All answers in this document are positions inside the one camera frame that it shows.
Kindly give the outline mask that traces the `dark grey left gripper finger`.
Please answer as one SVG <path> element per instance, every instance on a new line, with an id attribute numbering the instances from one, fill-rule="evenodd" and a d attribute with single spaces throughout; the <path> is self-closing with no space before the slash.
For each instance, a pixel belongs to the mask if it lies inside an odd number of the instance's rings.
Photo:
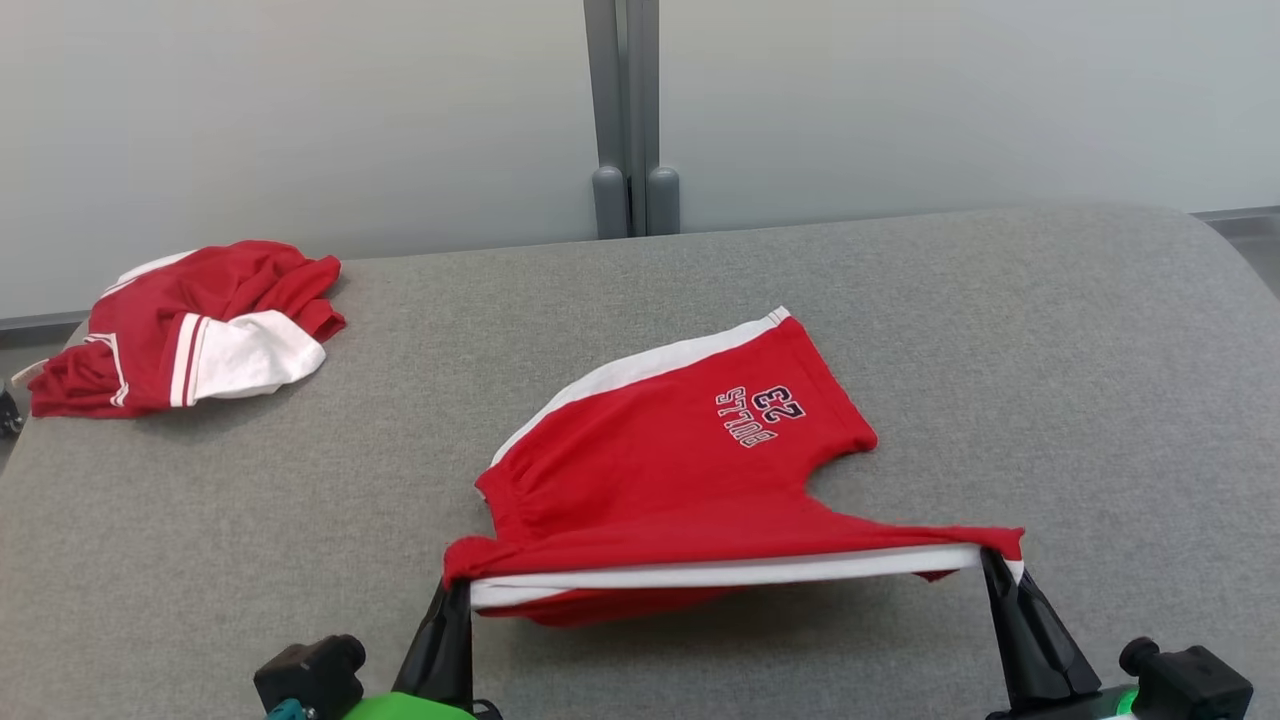
<path id="1" fill-rule="evenodd" d="M 452 593 L 440 583 L 396 676 L 396 692 L 419 698 L 452 698 Z"/>
<path id="2" fill-rule="evenodd" d="M 442 603 L 440 700 L 474 706 L 472 611 L 468 582 L 454 582 Z"/>

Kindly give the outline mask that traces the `red T-shirt with white sleeves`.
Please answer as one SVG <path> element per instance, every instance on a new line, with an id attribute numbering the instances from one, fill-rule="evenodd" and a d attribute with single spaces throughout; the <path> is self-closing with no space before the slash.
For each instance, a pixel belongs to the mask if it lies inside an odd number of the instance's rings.
<path id="1" fill-rule="evenodd" d="M 314 374 L 344 328 L 333 256 L 246 240 L 137 266 L 104 291 L 84 337 L 13 377 L 33 416 L 118 419 L 271 395 Z"/>

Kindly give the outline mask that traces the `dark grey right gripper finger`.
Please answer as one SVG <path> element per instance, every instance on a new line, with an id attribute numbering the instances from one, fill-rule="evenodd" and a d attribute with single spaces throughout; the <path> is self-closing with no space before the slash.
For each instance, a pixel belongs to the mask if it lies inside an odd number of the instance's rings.
<path id="1" fill-rule="evenodd" d="M 1016 570 L 1009 561 L 1006 564 L 1014 571 L 1015 579 L 1027 574 L 1034 580 L 1028 571 Z M 1039 620 L 1044 657 L 1052 669 L 1052 700 L 1050 702 L 1062 702 L 1074 696 L 1098 692 L 1101 689 L 1098 675 L 1046 597 L 1039 611 Z"/>
<path id="2" fill-rule="evenodd" d="M 1052 669 L 1041 642 L 1044 597 L 1027 574 L 1015 579 L 997 551 L 983 548 L 980 564 L 1010 710 L 1042 708 L 1052 700 Z"/>

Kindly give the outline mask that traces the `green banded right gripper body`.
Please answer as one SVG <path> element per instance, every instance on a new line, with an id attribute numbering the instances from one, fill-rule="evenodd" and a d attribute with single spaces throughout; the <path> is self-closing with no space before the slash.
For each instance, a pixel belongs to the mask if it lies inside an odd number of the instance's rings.
<path id="1" fill-rule="evenodd" d="M 1038 708 L 992 712 L 986 720 L 1137 720 L 1132 706 L 1138 693 L 1137 685 L 1116 685 Z"/>

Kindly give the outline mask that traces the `red shorts with white stripe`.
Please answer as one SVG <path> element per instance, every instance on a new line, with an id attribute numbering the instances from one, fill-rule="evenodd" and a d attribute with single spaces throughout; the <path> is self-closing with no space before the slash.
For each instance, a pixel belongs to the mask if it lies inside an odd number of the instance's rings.
<path id="1" fill-rule="evenodd" d="M 991 550 L 1025 575 L 1023 529 L 884 524 L 808 492 L 878 438 L 785 307 L 608 363 L 566 386 L 476 487 L 494 533 L 456 541 L 442 584 L 475 612 L 575 626 L 751 585 L 913 574 Z"/>

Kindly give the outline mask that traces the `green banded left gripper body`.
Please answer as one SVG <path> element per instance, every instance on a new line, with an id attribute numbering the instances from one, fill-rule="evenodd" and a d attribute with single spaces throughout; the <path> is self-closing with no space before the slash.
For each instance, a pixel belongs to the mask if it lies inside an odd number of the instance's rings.
<path id="1" fill-rule="evenodd" d="M 440 698 L 387 692 L 361 700 L 340 720 L 500 720 L 500 711 L 470 692 Z"/>

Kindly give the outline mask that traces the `grey metal partition post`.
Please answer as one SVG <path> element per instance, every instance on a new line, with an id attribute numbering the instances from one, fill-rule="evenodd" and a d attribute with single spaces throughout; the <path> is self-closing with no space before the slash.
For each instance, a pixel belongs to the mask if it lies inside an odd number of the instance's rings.
<path id="1" fill-rule="evenodd" d="M 582 0 L 596 137 L 598 168 L 591 173 L 596 234 L 630 236 L 628 99 L 625 51 L 620 41 L 618 0 Z"/>
<path id="2" fill-rule="evenodd" d="M 636 236 L 681 231 L 680 177 L 660 161 L 659 0 L 625 0 L 631 222 Z"/>

